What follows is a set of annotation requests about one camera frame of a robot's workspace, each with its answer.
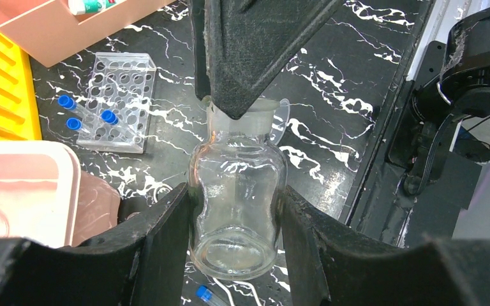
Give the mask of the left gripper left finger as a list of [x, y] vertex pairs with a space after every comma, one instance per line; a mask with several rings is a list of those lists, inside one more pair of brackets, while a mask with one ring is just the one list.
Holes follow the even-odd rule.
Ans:
[[77, 247], [0, 238], [0, 305], [179, 305], [187, 188]]

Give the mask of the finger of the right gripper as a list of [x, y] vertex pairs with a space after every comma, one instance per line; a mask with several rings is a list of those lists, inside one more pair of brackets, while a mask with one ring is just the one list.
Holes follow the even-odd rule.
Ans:
[[211, 84], [208, 76], [208, 64], [205, 47], [205, 0], [189, 0], [188, 9], [191, 20], [194, 69], [195, 94], [199, 100], [211, 94]]
[[207, 1], [204, 45], [214, 104], [240, 119], [342, 1]]

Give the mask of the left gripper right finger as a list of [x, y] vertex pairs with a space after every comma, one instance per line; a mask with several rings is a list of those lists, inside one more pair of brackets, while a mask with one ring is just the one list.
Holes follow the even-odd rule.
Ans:
[[281, 224], [294, 305], [490, 305], [490, 240], [400, 249], [345, 226], [291, 187]]

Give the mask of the clear glass bottle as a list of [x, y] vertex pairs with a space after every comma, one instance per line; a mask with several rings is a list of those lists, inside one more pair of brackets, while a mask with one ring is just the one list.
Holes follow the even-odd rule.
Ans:
[[248, 281], [274, 264], [287, 162], [271, 142], [279, 102], [258, 99], [237, 120], [207, 107], [206, 141], [189, 162], [189, 251], [204, 274]]

